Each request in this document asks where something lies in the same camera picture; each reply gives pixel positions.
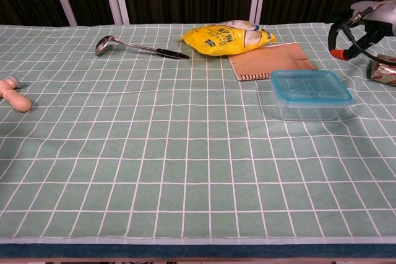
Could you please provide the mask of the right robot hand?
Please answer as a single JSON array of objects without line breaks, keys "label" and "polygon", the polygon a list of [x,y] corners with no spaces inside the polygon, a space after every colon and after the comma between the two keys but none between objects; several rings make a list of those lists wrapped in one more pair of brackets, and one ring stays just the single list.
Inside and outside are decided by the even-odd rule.
[{"label": "right robot hand", "polygon": [[[330,54],[343,61],[349,61],[359,54],[364,54],[376,62],[394,66],[394,59],[383,60],[369,54],[366,50],[385,36],[395,36],[395,0],[359,1],[352,4],[350,9],[353,11],[351,15],[333,23],[329,30],[327,42]],[[351,29],[359,25],[364,25],[366,34],[356,41]],[[343,31],[352,42],[348,49],[336,48],[339,31]]]}]

